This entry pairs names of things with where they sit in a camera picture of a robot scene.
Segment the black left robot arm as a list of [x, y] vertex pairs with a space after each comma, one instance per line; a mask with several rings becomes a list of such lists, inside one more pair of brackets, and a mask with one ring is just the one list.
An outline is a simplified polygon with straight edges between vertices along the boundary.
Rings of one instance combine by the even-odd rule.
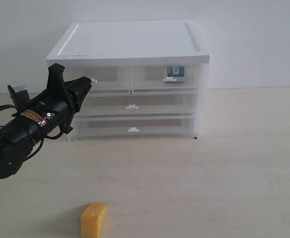
[[0, 179], [16, 174], [41, 150], [45, 139], [56, 140], [73, 130], [72, 120], [80, 112], [92, 80], [83, 76], [64, 81], [64, 70], [58, 63], [49, 66], [46, 89], [34, 98], [24, 87], [7, 87], [13, 104], [1, 105], [0, 112], [15, 109], [16, 113], [6, 125], [0, 125]]

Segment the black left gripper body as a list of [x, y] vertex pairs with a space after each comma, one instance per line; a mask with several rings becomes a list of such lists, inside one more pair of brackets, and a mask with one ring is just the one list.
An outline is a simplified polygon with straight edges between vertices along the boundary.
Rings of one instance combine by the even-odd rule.
[[29, 106], [17, 111], [12, 120], [12, 135], [47, 135], [56, 127], [62, 134], [73, 130], [74, 112], [59, 95], [43, 91], [31, 99]]

